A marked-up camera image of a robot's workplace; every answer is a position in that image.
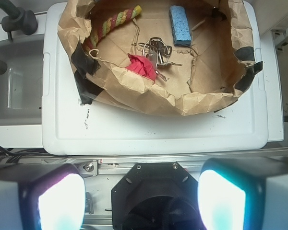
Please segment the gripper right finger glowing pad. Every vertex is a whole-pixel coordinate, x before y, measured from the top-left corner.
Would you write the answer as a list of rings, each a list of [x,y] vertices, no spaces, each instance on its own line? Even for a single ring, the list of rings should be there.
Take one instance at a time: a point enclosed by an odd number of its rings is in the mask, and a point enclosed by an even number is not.
[[[210,158],[197,196],[208,230],[288,230],[288,157]]]

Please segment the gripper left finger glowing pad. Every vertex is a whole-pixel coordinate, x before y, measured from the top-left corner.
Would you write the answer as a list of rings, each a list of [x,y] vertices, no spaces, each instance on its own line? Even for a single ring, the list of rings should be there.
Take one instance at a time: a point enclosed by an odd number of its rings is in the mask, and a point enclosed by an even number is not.
[[[79,230],[85,184],[72,164],[0,164],[0,230]]]

